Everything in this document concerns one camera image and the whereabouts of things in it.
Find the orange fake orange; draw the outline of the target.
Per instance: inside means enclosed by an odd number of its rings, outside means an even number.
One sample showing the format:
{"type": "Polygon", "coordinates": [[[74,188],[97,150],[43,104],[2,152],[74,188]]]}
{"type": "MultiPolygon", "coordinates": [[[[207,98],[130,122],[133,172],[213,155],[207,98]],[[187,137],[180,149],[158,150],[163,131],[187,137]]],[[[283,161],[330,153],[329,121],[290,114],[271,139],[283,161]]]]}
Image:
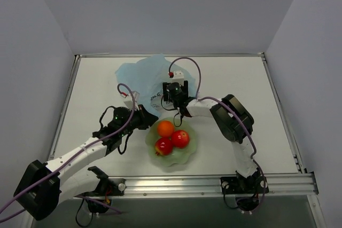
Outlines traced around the orange fake orange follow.
{"type": "Polygon", "coordinates": [[[157,133],[160,137],[171,137],[174,131],[173,123],[168,120],[160,121],[157,125],[157,133]]]}

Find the red fake pomegranate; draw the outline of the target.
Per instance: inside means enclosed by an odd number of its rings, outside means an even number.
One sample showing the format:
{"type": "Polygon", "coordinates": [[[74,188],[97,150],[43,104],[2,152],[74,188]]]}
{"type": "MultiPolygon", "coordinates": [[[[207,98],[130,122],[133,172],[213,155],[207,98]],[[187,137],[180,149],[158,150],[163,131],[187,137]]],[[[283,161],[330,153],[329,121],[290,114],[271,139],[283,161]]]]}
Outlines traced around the red fake pomegranate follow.
{"type": "Polygon", "coordinates": [[[169,155],[173,151],[173,143],[169,138],[160,138],[156,141],[154,145],[154,150],[157,156],[169,155]]]}

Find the light blue plastic bag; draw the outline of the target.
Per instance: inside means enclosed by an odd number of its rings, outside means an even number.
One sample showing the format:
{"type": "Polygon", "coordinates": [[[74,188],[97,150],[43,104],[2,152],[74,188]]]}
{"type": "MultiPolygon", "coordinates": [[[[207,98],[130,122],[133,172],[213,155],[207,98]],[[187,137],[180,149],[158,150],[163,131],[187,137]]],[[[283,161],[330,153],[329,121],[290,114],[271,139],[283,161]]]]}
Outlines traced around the light blue plastic bag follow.
{"type": "Polygon", "coordinates": [[[115,75],[118,83],[123,83],[131,91],[139,93],[139,104],[143,105],[151,114],[160,117],[164,111],[163,107],[169,108],[170,105],[164,103],[161,105],[162,109],[157,111],[151,107],[150,97],[159,91],[162,92],[162,84],[164,82],[171,81],[168,75],[169,67],[173,71],[181,70],[183,72],[184,79],[189,82],[189,94],[194,96],[197,90],[196,80],[186,69],[176,64],[172,65],[162,54],[143,58],[136,63],[124,63],[116,70],[115,75]]]}

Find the red fake apple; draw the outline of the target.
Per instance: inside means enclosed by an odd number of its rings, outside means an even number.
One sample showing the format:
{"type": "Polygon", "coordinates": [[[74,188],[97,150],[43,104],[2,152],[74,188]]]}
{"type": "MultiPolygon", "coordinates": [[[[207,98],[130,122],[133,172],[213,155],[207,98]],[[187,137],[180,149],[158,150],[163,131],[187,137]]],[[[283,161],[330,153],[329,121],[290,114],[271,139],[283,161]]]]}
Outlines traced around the red fake apple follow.
{"type": "Polygon", "coordinates": [[[189,134],[184,130],[176,130],[171,135],[171,141],[174,147],[185,148],[190,142],[189,134]]]}

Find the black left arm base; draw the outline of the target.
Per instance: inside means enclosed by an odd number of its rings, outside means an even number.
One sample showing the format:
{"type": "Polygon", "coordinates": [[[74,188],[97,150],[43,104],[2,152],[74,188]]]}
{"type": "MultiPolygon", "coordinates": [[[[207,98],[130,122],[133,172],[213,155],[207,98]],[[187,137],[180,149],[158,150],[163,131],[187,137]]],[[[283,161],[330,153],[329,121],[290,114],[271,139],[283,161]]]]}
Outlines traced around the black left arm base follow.
{"type": "Polygon", "coordinates": [[[123,178],[110,179],[109,176],[96,166],[89,167],[86,174],[91,178],[91,184],[87,185],[87,190],[83,190],[78,195],[86,197],[88,210],[92,214],[107,213],[112,204],[112,196],[124,196],[126,180],[123,178]]]}

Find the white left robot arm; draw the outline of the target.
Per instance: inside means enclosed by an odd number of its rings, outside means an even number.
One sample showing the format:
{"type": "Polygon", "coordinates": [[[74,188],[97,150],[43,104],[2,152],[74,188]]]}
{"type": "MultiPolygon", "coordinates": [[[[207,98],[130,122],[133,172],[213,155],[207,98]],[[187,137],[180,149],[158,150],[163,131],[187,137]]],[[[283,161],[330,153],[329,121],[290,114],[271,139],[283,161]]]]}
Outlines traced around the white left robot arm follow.
{"type": "Polygon", "coordinates": [[[14,192],[15,200],[40,221],[69,198],[83,193],[103,195],[115,184],[91,163],[115,151],[124,136],[136,129],[146,130],[157,120],[158,117],[143,105],[135,110],[115,107],[112,120],[107,125],[101,124],[100,129],[79,147],[46,163],[39,160],[30,163],[14,192]]]}

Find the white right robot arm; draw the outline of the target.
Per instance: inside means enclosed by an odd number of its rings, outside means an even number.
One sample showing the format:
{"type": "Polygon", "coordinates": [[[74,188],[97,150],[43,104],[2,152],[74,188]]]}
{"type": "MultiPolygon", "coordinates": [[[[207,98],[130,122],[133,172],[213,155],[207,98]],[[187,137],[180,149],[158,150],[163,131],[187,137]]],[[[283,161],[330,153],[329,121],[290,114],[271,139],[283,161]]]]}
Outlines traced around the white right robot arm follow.
{"type": "Polygon", "coordinates": [[[180,112],[181,117],[213,118],[222,135],[232,143],[236,172],[240,175],[237,185],[243,192],[249,192],[257,185],[254,176],[261,174],[255,162],[257,153],[252,139],[254,119],[234,95],[221,99],[190,97],[187,85],[177,82],[162,84],[163,101],[170,102],[180,112]]]}

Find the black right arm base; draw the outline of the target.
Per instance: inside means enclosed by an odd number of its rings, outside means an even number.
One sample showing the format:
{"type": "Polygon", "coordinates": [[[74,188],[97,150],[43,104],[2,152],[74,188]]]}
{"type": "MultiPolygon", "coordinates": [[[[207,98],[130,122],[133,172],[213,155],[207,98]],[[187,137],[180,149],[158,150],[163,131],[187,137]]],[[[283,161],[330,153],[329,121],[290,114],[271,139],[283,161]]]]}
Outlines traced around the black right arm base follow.
{"type": "Polygon", "coordinates": [[[266,178],[221,177],[224,204],[232,210],[253,214],[263,203],[269,187],[266,178]]]}

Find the white printed inner bag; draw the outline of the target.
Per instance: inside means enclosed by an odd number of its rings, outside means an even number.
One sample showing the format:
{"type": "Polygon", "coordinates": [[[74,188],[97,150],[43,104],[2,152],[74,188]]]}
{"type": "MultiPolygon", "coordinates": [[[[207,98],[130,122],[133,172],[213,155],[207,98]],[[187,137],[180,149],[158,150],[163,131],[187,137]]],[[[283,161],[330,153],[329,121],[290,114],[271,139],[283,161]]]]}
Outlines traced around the white printed inner bag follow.
{"type": "Polygon", "coordinates": [[[162,100],[162,92],[159,91],[158,93],[154,94],[150,97],[150,105],[155,110],[159,111],[162,109],[161,107],[161,100],[162,100]]]}

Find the green flower-shaped glass bowl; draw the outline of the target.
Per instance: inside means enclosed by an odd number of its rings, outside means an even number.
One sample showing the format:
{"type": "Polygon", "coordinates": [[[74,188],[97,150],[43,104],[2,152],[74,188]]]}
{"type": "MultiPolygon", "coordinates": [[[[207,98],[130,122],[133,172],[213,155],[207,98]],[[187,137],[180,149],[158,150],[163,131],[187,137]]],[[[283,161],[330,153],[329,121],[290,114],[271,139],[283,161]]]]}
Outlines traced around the green flower-shaped glass bowl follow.
{"type": "Polygon", "coordinates": [[[193,129],[191,125],[189,125],[189,123],[185,121],[181,123],[179,119],[173,120],[171,117],[167,117],[167,118],[162,119],[161,121],[163,120],[168,120],[171,123],[173,123],[175,127],[175,131],[176,130],[186,131],[190,136],[190,142],[188,146],[185,148],[177,148],[173,146],[173,151],[169,155],[157,156],[155,154],[154,145],[158,139],[163,138],[163,137],[160,137],[157,133],[157,125],[160,122],[158,121],[149,129],[145,137],[145,143],[147,145],[147,152],[152,162],[163,168],[168,168],[174,165],[178,165],[178,164],[181,165],[181,164],[187,163],[190,159],[190,156],[193,155],[197,150],[198,135],[195,129],[193,129]]]}

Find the aluminium front rail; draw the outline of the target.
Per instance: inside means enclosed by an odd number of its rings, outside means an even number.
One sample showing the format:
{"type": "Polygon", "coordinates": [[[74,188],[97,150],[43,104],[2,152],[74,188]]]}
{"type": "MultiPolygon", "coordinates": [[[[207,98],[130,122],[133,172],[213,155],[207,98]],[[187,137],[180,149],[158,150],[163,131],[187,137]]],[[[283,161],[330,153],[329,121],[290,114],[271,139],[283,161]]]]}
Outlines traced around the aluminium front rail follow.
{"type": "MultiPolygon", "coordinates": [[[[109,184],[102,188],[86,185],[76,195],[85,194],[95,199],[118,198],[202,198],[219,197],[226,186],[227,196],[244,196],[231,182],[233,176],[142,176],[110,177],[109,184]]],[[[317,195],[314,174],[267,175],[266,196],[317,195]]]]}

